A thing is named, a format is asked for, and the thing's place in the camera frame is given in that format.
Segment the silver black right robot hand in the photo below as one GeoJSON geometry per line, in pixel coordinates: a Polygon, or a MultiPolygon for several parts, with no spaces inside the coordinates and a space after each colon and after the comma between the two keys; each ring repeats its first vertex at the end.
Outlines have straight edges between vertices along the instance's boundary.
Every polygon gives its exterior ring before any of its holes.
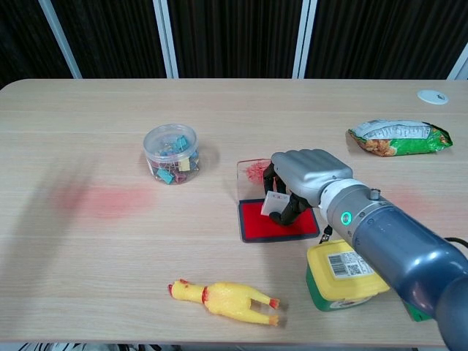
{"type": "Polygon", "coordinates": [[[322,149],[276,152],[263,171],[266,192],[290,191],[290,200],[282,212],[269,218],[280,225],[291,225],[308,208],[320,204],[321,194],[334,181],[353,177],[352,168],[322,149]]]}

